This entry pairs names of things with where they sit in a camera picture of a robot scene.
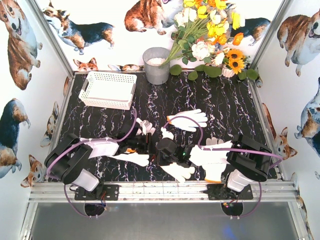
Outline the cream glove red cuff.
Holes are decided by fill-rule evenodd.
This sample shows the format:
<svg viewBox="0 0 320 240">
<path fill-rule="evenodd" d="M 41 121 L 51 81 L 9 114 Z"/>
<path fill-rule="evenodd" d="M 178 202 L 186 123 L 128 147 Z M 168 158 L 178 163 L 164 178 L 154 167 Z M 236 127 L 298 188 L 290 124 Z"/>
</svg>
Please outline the cream glove red cuff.
<svg viewBox="0 0 320 240">
<path fill-rule="evenodd" d="M 191 175 L 195 173 L 195 167 L 183 167 L 176 163 L 170 165 L 161 166 L 161 168 L 174 177 L 179 183 L 184 183 L 191 178 Z"/>
</svg>

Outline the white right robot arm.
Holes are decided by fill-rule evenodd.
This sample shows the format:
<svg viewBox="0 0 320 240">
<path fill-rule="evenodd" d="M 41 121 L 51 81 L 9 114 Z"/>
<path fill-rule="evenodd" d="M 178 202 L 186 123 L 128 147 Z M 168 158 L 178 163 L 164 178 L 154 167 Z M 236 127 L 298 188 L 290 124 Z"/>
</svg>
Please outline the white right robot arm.
<svg viewBox="0 0 320 240">
<path fill-rule="evenodd" d="M 222 173 L 232 166 L 234 170 L 226 177 L 226 186 L 239 193 L 252 182 L 268 179 L 270 154 L 269 148 L 243 135 L 226 142 L 213 137 L 205 146 L 181 146 L 164 137 L 156 146 L 153 162 L 179 182 L 189 179 L 195 167 L 202 167 L 204 179 L 215 184 L 222 183 Z"/>
</svg>

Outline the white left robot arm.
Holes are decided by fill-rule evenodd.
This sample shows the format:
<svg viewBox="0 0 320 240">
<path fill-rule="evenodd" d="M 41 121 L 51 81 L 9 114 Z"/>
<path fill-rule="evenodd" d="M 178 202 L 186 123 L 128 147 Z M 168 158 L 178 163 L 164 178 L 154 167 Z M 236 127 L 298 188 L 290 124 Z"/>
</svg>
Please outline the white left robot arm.
<svg viewBox="0 0 320 240">
<path fill-rule="evenodd" d="M 47 176 L 58 179 L 65 185 L 72 184 L 92 192 L 100 180 L 85 169 L 89 159 L 106 156 L 145 167 L 153 154 L 151 143 L 150 132 L 120 140 L 110 137 L 79 138 L 72 133 L 45 159 Z"/>
</svg>

